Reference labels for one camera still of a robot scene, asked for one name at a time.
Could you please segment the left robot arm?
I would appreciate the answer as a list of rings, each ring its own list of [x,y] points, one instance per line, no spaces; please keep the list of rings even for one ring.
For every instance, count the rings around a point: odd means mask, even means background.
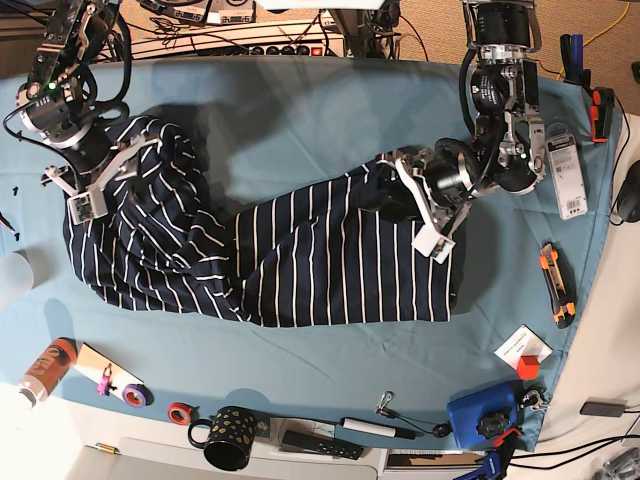
[[[538,73],[541,47],[532,1],[465,1],[468,50],[458,95],[468,142],[439,139],[378,157],[381,172],[362,190],[360,209],[392,222],[420,219],[449,236],[472,201],[497,188],[526,194],[545,176],[545,126]]]

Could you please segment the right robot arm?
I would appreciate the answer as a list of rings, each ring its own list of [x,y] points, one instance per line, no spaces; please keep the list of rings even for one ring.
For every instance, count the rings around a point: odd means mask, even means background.
[[[122,83],[109,100],[98,97],[91,64],[104,49],[123,63]],[[116,165],[116,156],[130,153],[133,142],[111,139],[109,128],[130,117],[124,98],[132,75],[129,27],[117,1],[60,1],[46,25],[26,82],[16,95],[8,120],[19,117],[35,133],[31,144],[63,158],[41,176],[42,185],[56,183],[69,196],[97,186],[98,176],[115,168],[135,201],[141,201],[141,156]]]

